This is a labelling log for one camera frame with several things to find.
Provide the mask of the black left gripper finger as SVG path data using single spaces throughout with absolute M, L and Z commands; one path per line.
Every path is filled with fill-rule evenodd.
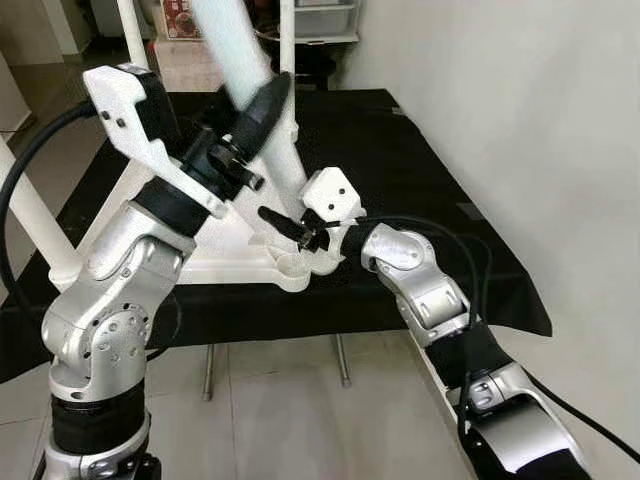
M 230 146 L 241 156 L 256 156 L 268 142 L 291 96 L 293 78 L 278 72 L 253 93 L 230 127 Z

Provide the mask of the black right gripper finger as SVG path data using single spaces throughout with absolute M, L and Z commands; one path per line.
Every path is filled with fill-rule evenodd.
M 294 243 L 301 242 L 307 232 L 305 225 L 288 218 L 288 216 L 282 214 L 282 212 L 270 209 L 269 206 L 259 206 L 259 216 L 266 224 L 269 224 L 271 228 L 276 230 L 280 236 Z

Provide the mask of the white plastic table leg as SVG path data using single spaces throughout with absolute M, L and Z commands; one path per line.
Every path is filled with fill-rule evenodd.
M 20 227 L 26 230 L 36 250 L 44 256 L 49 265 L 47 278 L 58 291 L 63 292 L 76 282 L 82 270 L 82 257 L 26 174 L 19 173 L 15 177 L 8 205 L 0 210 L 14 212 Z
M 246 108 L 256 91 L 276 72 L 256 40 L 243 0 L 191 0 L 191 8 L 202 40 L 219 65 L 230 100 L 237 109 Z M 305 214 L 300 192 L 306 174 L 294 146 L 297 136 L 294 95 L 289 92 L 287 97 L 261 159 L 265 161 L 268 184 L 282 202 L 282 211 L 288 218 L 300 220 Z
M 142 36 L 140 17 L 138 17 L 137 0 L 115 0 L 120 22 L 122 22 L 123 38 L 127 46 L 129 61 L 143 69 L 150 68 L 145 47 L 145 38 Z
M 279 0 L 279 67 L 280 72 L 291 74 L 293 84 L 283 114 L 284 132 L 288 134 L 288 140 L 292 143 L 297 142 L 298 124 L 296 122 L 296 114 L 294 114 L 294 104 L 296 104 L 296 51 L 294 51 L 294 40 L 296 40 L 296 31 L 294 31 L 294 8 L 296 8 L 296 0 Z

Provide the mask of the white plastic children table top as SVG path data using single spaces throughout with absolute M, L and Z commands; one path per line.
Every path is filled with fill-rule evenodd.
M 155 178 L 147 163 L 136 161 L 132 154 L 146 154 L 156 141 L 147 141 L 142 128 L 119 127 L 114 120 L 102 120 L 108 132 L 108 151 L 115 154 L 116 142 L 125 141 L 125 170 L 115 180 L 111 193 L 93 219 L 86 236 L 77 246 L 83 259 L 82 273 L 104 278 L 113 265 L 116 253 L 96 253 L 93 243 L 105 236 L 116 211 L 132 200 L 148 180 Z M 293 239 L 276 232 L 259 216 L 261 206 L 283 210 L 300 206 L 303 189 L 280 189 L 266 182 L 257 192 L 247 189 L 236 200 L 225 201 L 223 218 L 210 216 L 195 234 L 195 251 L 184 261 L 180 284 L 248 284 L 270 283 L 283 291 L 297 292 L 306 288 L 311 275 L 328 275 L 337 270 L 344 259 L 332 250 L 302 250 Z

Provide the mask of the black stool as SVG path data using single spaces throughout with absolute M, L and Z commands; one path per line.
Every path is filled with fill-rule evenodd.
M 294 54 L 293 82 L 297 87 L 308 84 L 311 90 L 328 91 L 329 81 L 338 63 L 329 52 L 300 51 Z

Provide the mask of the pale patterned mat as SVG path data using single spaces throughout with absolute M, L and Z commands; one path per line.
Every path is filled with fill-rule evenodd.
M 156 40 L 148 46 L 151 67 L 169 92 L 214 92 L 228 86 L 237 97 L 251 96 L 268 82 L 270 68 L 265 51 L 256 42 Z

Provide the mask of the grey plastic storage box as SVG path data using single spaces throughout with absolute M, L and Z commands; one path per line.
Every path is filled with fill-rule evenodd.
M 297 44 L 352 44 L 364 0 L 294 0 Z

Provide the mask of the red printed box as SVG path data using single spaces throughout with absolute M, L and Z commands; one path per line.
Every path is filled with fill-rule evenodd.
M 201 41 L 193 0 L 159 0 L 164 35 L 169 41 Z

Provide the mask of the metal table leg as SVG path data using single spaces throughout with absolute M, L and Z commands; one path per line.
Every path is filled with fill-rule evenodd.
M 214 393 L 216 355 L 218 355 L 218 347 L 215 344 L 207 344 L 204 357 L 204 384 L 202 384 L 202 398 L 206 402 L 211 401 Z
M 349 372 L 349 361 L 346 352 L 346 343 L 344 343 L 342 335 L 332 335 L 332 344 L 335 353 L 335 361 L 337 361 L 339 369 L 340 387 L 344 389 L 351 388 L 351 372 Z

